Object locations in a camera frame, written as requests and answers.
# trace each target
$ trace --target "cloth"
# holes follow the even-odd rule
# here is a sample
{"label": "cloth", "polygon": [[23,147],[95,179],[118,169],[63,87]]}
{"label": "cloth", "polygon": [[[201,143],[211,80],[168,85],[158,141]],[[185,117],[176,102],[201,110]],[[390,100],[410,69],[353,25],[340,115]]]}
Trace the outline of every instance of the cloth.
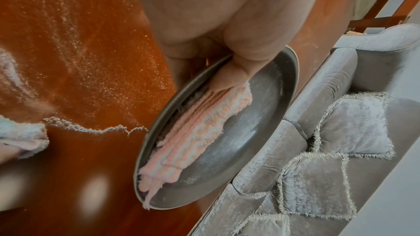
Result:
{"label": "cloth", "polygon": [[207,91],[174,123],[168,134],[157,142],[158,150],[139,171],[139,190],[147,192],[143,207],[165,183],[178,180],[223,131],[224,123],[250,105],[249,83],[221,92]]}
{"label": "cloth", "polygon": [[0,115],[0,164],[27,158],[49,144],[43,124],[16,123]]}

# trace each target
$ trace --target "metal tray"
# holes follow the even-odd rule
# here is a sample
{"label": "metal tray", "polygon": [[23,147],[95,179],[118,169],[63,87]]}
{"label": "metal tray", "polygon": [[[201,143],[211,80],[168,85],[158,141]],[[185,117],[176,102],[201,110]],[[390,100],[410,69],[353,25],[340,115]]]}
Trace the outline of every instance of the metal tray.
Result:
{"label": "metal tray", "polygon": [[[207,67],[177,92],[144,137],[133,176],[134,189],[141,202],[146,193],[137,188],[140,180],[138,171],[146,164],[159,133],[178,107],[230,58],[223,58]],[[177,182],[163,185],[152,198],[150,207],[181,207],[231,180],[264,146],[280,124],[294,95],[298,71],[296,54],[290,47],[286,47],[249,81],[252,104],[225,123],[224,133],[183,170]]]}

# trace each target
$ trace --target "gray sofa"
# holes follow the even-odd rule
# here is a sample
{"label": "gray sofa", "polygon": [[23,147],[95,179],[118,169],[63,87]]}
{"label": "gray sofa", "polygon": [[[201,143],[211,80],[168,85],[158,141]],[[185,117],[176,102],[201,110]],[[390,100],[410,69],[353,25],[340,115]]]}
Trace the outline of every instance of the gray sofa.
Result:
{"label": "gray sofa", "polygon": [[[410,71],[407,66],[420,53],[419,45],[420,26],[414,24],[395,26],[378,35],[343,35],[267,143],[225,188],[190,235],[339,235],[420,136],[420,103],[403,98],[406,95],[400,95],[398,90],[404,82],[404,71]],[[310,178],[325,178],[330,174],[333,179],[316,180],[314,187],[308,190],[320,189],[322,193],[330,186],[325,194],[332,192],[332,196],[308,201],[320,200],[322,204],[317,206],[302,203],[299,198],[292,202],[296,207],[290,207],[290,202],[283,204],[290,196],[285,188],[290,180],[286,180],[285,174],[290,172],[294,161],[295,166],[302,168],[305,158],[313,156],[314,153],[308,152],[310,147],[316,146],[314,132],[319,132],[320,121],[328,117],[325,115],[327,109],[349,90],[387,92],[383,115],[387,138],[393,143],[393,156],[384,159],[376,155],[325,156],[319,153],[325,164],[318,168],[310,166]],[[334,184],[333,180],[343,176],[344,180]],[[342,184],[345,184],[343,193],[346,193],[343,198],[348,196],[348,202],[339,198],[337,189]],[[309,210],[300,211],[299,207]]]}

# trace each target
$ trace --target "glossy wooden floor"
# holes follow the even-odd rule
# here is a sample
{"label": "glossy wooden floor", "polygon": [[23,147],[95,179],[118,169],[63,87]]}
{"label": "glossy wooden floor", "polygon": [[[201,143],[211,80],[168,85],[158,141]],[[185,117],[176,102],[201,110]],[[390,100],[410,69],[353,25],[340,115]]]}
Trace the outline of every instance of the glossy wooden floor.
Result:
{"label": "glossy wooden floor", "polygon": [[[352,4],[317,0],[291,43],[298,90],[345,31]],[[0,48],[0,115],[17,121],[149,128],[175,92],[137,0],[0,0]],[[0,235],[187,235],[218,191],[144,210],[132,174],[145,133],[48,126],[46,151],[0,166],[0,187],[9,180],[20,206],[0,212]]]}

